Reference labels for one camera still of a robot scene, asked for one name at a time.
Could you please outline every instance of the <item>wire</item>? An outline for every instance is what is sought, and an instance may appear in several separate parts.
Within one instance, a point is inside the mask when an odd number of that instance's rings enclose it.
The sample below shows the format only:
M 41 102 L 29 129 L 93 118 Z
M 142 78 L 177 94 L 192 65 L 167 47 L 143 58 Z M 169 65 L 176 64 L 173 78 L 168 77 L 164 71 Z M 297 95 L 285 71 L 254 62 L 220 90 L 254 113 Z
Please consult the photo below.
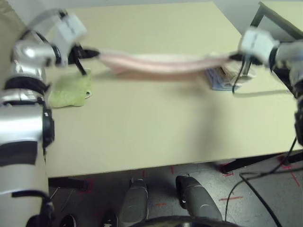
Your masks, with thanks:
M 258 179 L 258 178 L 262 178 L 262 177 L 265 177 L 265 176 L 268 176 L 268 175 L 273 175 L 273 174 L 284 174 L 284 173 L 289 173 L 289 172 L 297 172 L 297 171 L 302 171 L 303 170 L 303 168 L 297 168 L 297 169 L 292 169 L 292 170 L 286 170 L 286 171 L 278 171 L 278 172 L 276 172 L 277 171 L 277 169 L 278 168 L 280 168 L 283 164 L 284 164 L 284 162 L 288 159 L 288 157 L 290 156 L 290 154 L 292 153 L 292 151 L 293 151 L 293 149 L 294 149 L 294 146 L 295 146 L 295 144 L 296 144 L 296 142 L 297 142 L 297 138 L 295 138 L 294 140 L 293 140 L 293 143 L 292 143 L 292 145 L 291 145 L 291 147 L 290 147 L 290 149 L 289 149 L 289 151 L 288 151 L 288 153 L 287 153 L 287 155 L 283 158 L 283 160 L 275 167 L 275 168 L 273 168 L 272 170 L 270 170 L 270 171 L 268 171 L 268 172 L 261 172 L 261 173 L 255 173 L 255 172 L 246 172 L 246 173 L 240 173 L 240 177 L 242 178 L 242 175 L 256 175 L 256 176 L 252 176 L 252 177 L 249 177 L 249 178 L 245 178 L 245 180 L 248 182 L 248 180 L 253 180 L 253 179 Z M 230 191 L 230 193 L 229 193 L 229 195 L 228 195 L 228 198 L 227 198 L 227 202 L 226 202 L 226 206 L 225 206 L 225 221 L 226 221 L 226 218 L 227 218 L 227 209 L 228 209 L 228 203 L 229 203 L 229 200 L 230 200 L 230 197 L 231 197 L 231 195 L 232 195 L 232 192 L 235 190 L 235 188 L 238 186 L 238 185 L 240 185 L 242 182 L 245 182 L 245 180 L 241 180 L 241 181 L 239 181 L 238 183 L 236 183 L 234 186 L 233 186 L 233 188 L 231 189 L 231 191 Z
M 74 190 L 72 189 L 70 194 L 68 195 L 67 199 L 65 200 L 64 204 L 61 206 L 60 212 L 62 212 L 66 208 L 66 206 L 68 204 L 68 201 L 70 200 L 70 197 L 71 197 L 71 194 L 73 193 L 73 191 Z
M 233 94 L 233 95 L 235 94 L 236 84 L 237 84 L 237 82 L 238 82 L 238 80 L 239 80 L 239 78 L 240 78 L 240 75 L 241 75 L 242 71 L 243 71 L 244 63 L 245 63 L 245 61 L 242 60 L 242 65 L 241 65 L 240 71 L 239 71 L 239 73 L 238 73 L 238 75 L 237 75 L 237 78 L 236 78 L 236 80 L 235 80 L 235 82 L 234 82 L 234 84 L 233 84 L 233 86 L 232 86 L 232 94 Z
M 50 197 L 50 200 L 53 199 L 53 197 L 57 194 L 57 192 L 59 191 L 60 187 L 57 187 L 56 190 L 53 192 L 53 194 Z
M 61 16 L 62 14 L 67 14 L 67 13 L 62 9 L 49 9 L 49 10 L 46 10 L 46 11 L 40 13 L 27 25 L 26 29 L 21 33 L 21 36 L 18 40 L 24 39 L 31 32 L 31 30 L 32 30 L 32 28 L 34 28 L 34 26 L 36 26 L 37 24 L 40 24 L 42 21 L 46 20 L 47 18 L 55 16 L 55 15 L 62 17 Z
M 269 212 L 270 216 L 273 218 L 276 226 L 282 227 L 281 223 L 279 222 L 278 218 L 276 217 L 276 215 L 274 214 L 274 212 L 272 211 L 272 209 L 264 201 L 264 199 L 260 196 L 260 194 L 257 192 L 257 190 L 248 182 L 248 180 L 244 176 L 242 176 L 240 174 L 240 177 L 248 185 L 248 187 L 255 193 L 255 195 L 257 196 L 257 198 L 261 201 L 261 203 L 263 204 L 263 206 L 267 209 L 267 211 Z

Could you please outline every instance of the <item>cloth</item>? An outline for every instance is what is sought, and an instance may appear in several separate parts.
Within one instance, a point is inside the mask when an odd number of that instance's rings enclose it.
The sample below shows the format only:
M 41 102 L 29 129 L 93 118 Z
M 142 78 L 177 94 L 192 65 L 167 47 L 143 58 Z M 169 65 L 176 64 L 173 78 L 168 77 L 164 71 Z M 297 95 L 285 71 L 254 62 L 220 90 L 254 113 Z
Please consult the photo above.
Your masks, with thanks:
M 85 99 L 91 96 L 91 72 L 88 69 L 85 71 L 85 76 L 79 71 L 60 76 L 52 85 L 48 104 L 52 108 L 83 106 Z

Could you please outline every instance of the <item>black table leg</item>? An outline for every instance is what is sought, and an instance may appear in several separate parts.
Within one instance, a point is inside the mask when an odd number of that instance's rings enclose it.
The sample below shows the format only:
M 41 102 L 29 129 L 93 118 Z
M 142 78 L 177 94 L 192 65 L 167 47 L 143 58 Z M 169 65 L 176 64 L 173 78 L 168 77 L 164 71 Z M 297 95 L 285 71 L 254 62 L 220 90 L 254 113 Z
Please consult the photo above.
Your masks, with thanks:
M 291 155 L 287 159 L 289 164 L 299 162 L 299 161 L 302 161 L 302 160 L 303 160 L 303 152 L 295 154 L 295 155 Z
M 255 17 L 253 18 L 250 26 L 258 27 L 261 20 L 263 19 L 263 17 L 264 17 L 264 11 L 263 11 L 262 7 L 259 7 L 259 9 L 258 9 Z
M 89 187 L 89 183 L 86 181 L 70 179 L 68 177 L 48 178 L 48 185 L 50 187 L 76 189 L 82 192 L 85 192 Z
M 220 171 L 222 173 L 227 173 L 235 169 L 243 168 L 245 166 L 249 166 L 251 164 L 255 164 L 257 162 L 278 156 L 280 154 L 273 154 L 273 155 L 263 155 L 263 156 L 257 156 L 257 157 L 246 157 L 246 158 L 240 158 L 236 159 L 235 161 L 228 163 L 226 165 L 223 165 L 220 168 Z

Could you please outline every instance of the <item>metal frame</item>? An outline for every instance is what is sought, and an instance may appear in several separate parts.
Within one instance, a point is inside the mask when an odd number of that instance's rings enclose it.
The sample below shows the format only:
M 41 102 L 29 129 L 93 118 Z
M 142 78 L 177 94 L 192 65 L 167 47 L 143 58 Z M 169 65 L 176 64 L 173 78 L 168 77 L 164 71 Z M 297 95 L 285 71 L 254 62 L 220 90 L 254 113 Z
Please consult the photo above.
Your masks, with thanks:
M 290 23 L 288 20 L 284 19 L 279 14 L 274 12 L 271 8 L 267 7 L 264 3 L 259 2 L 259 4 L 260 7 L 255 17 L 253 18 L 250 26 L 258 27 L 263 17 L 266 16 L 268 19 L 270 19 L 275 24 L 277 24 L 280 28 L 286 31 L 294 39 L 296 40 L 303 39 L 303 31 L 301 31 L 299 28 L 295 27 L 292 23 Z
M 89 188 L 87 181 L 70 179 L 68 177 L 48 178 L 48 185 L 49 187 L 76 189 L 81 192 L 85 192 Z

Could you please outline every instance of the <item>red tape mark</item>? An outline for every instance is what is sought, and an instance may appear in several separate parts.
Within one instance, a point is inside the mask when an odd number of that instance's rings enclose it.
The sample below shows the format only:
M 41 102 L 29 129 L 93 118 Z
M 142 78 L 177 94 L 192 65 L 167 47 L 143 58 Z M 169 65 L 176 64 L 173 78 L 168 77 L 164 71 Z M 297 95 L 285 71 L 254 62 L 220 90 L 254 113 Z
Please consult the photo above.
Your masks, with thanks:
M 294 181 L 297 183 L 298 187 L 300 187 L 300 183 L 299 183 L 298 179 L 295 177 L 294 173 L 291 172 L 291 174 L 293 176 Z
M 229 174 L 223 174 L 223 176 L 235 176 L 235 174 L 233 172 L 229 173 Z
M 103 214 L 104 214 L 104 210 L 101 210 L 101 211 L 94 212 L 93 216 L 94 217 L 102 217 Z
M 85 181 L 89 184 L 89 185 L 88 185 L 88 188 L 87 188 L 87 190 L 84 191 L 84 192 L 79 191 L 78 193 L 79 193 L 80 195 L 91 193 L 91 191 L 93 190 L 94 179 L 86 179 Z
M 156 206 L 158 206 L 158 207 L 164 207 L 166 205 L 167 205 L 167 203 L 165 203 L 165 202 L 156 204 Z
M 243 196 L 230 197 L 229 200 L 242 199 Z M 219 201 L 227 201 L 228 198 L 219 199 Z

